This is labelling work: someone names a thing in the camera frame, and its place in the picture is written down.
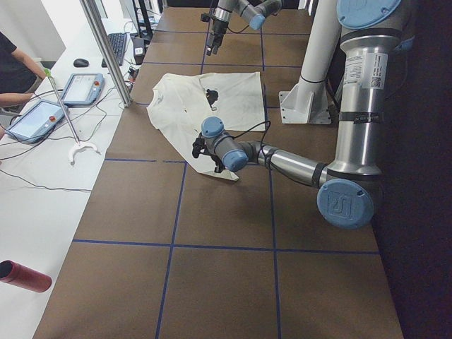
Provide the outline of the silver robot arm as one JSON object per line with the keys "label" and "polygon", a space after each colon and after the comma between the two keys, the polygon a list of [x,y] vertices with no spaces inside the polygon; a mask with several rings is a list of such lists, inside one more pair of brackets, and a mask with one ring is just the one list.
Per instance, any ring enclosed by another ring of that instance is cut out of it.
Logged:
{"label": "silver robot arm", "polygon": [[225,36],[232,13],[238,13],[239,16],[247,22],[248,26],[253,30],[260,30],[267,17],[276,14],[283,7],[281,0],[263,1],[261,4],[254,6],[246,0],[221,0],[218,2],[212,13],[203,13],[201,21],[212,21],[212,28],[209,32],[206,42],[206,54],[217,54],[223,37]]}
{"label": "silver robot arm", "polygon": [[298,83],[280,94],[285,124],[327,124],[327,73],[336,49],[345,53],[335,159],[326,165],[262,143],[239,142],[223,122],[208,117],[194,141],[215,171],[237,172],[254,162],[318,189],[317,206],[332,225],[357,229],[370,222],[381,199],[376,165],[383,122],[388,58],[410,39],[416,1],[320,1]]}

